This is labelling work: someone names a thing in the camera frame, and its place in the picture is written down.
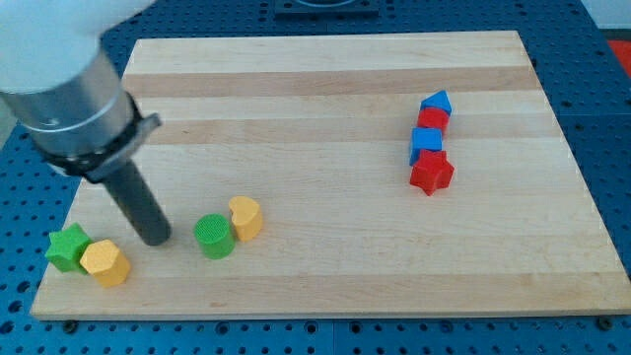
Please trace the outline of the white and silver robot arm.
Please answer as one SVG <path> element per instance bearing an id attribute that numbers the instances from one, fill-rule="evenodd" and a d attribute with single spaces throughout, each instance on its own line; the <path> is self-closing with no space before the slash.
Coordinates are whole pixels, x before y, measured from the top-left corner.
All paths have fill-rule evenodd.
<path id="1" fill-rule="evenodd" d="M 1 97 L 59 171 L 100 182 L 160 124 L 140 115 L 102 36 L 152 0 L 2 0 Z"/>

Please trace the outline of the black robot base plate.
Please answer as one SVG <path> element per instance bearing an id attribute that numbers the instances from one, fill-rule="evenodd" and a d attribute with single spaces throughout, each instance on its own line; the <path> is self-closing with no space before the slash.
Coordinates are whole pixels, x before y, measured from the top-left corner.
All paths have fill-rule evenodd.
<path id="1" fill-rule="evenodd" d="M 376 16 L 380 0 L 273 0 L 276 18 Z"/>

